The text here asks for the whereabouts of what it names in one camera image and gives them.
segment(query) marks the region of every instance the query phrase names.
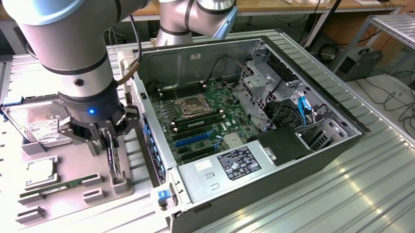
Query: aluminum profile table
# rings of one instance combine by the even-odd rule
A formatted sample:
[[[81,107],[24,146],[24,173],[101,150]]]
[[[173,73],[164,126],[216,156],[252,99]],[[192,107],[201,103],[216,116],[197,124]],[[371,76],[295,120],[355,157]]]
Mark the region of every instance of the aluminum profile table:
[[[344,59],[348,56],[351,49],[356,46],[359,40],[361,39],[364,33],[369,26],[375,26],[381,32],[391,35],[396,40],[399,40],[405,46],[415,50],[415,16],[412,15],[384,15],[384,16],[369,16],[363,23],[357,34],[355,35],[351,43],[348,44],[345,50],[335,58],[329,69],[336,72]]]
[[[197,233],[229,232],[413,232],[415,231],[415,142],[352,92],[341,80],[284,34],[272,30],[233,33],[228,38],[265,35],[371,129],[364,140],[316,174],[269,197],[197,230]],[[208,41],[196,37],[194,41]],[[108,47],[114,73],[116,52],[136,45]],[[9,92],[18,91],[42,68],[26,55],[14,56]],[[4,161],[16,156],[1,137]],[[149,200],[150,182],[141,154],[132,147],[130,169],[134,194],[90,209],[48,221],[22,232],[168,232],[164,219],[154,214]]]

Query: screw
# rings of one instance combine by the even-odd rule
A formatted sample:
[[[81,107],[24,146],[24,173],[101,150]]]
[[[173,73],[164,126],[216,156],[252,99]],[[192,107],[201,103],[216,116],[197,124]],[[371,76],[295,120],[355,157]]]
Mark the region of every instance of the screw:
[[[74,84],[74,86],[82,86],[82,85],[85,85],[85,81],[81,79],[74,79],[73,84]]]

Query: green circuit board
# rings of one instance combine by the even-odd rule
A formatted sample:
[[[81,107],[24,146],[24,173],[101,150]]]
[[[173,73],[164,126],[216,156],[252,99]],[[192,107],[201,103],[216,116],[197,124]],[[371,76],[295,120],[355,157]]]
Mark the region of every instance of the green circuit board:
[[[185,127],[181,125],[172,125],[172,122],[177,122],[182,119],[192,119],[190,117],[185,118],[184,114],[186,113],[188,109],[182,108],[182,105],[180,105],[182,98],[176,98],[173,100],[165,100],[161,101],[158,97],[150,97],[150,102],[156,111],[157,119],[162,128],[162,132],[165,135],[165,139],[168,142],[168,146],[170,148],[170,151],[173,153],[174,159],[178,164],[185,164],[196,159],[200,159],[201,157],[205,157],[213,153],[218,153],[221,151],[225,151],[229,149],[226,143],[222,140],[222,137],[229,133],[237,133],[243,143],[247,142],[248,138],[257,134],[257,127],[252,123],[252,121],[247,118],[247,113],[244,112],[241,106],[236,102],[236,97],[232,93],[232,90],[222,85],[220,88],[221,83],[217,82],[209,82],[205,88],[204,93],[193,95],[193,96],[185,96],[185,101],[198,101],[204,100],[204,109],[208,108],[209,112],[214,112],[218,110],[222,110],[220,117],[217,116],[209,116],[209,120],[198,120],[198,122],[202,122],[206,125],[197,125],[192,123],[188,123],[185,126],[189,126],[192,129],[202,129],[204,132],[209,132],[209,137],[204,140],[198,140],[193,143],[189,143],[184,146],[174,146],[174,143],[180,140],[189,139],[197,135],[194,134],[189,137],[180,138],[178,140],[174,140],[174,136],[181,133],[174,131],[176,130],[185,130]],[[192,156],[188,158],[185,155],[189,155],[190,153],[200,151],[202,149],[208,149],[214,147],[214,150],[200,154],[197,156]],[[185,148],[185,152],[180,152],[178,150],[181,148]]]

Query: motherboard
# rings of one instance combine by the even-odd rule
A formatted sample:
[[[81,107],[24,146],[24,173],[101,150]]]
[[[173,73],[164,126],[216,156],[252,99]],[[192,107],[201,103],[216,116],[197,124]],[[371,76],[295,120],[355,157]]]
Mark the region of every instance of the motherboard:
[[[238,85],[206,84],[158,90],[150,97],[176,162],[185,164],[247,143],[257,128],[237,96]]]

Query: warning label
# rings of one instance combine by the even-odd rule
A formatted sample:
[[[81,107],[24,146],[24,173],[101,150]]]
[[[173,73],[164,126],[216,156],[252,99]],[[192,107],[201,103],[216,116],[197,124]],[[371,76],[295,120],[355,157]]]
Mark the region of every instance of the warning label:
[[[232,181],[260,170],[260,165],[248,147],[238,148],[229,153],[218,155],[217,159]]]
[[[56,142],[66,138],[57,133],[57,119],[28,123],[25,126],[40,143]]]

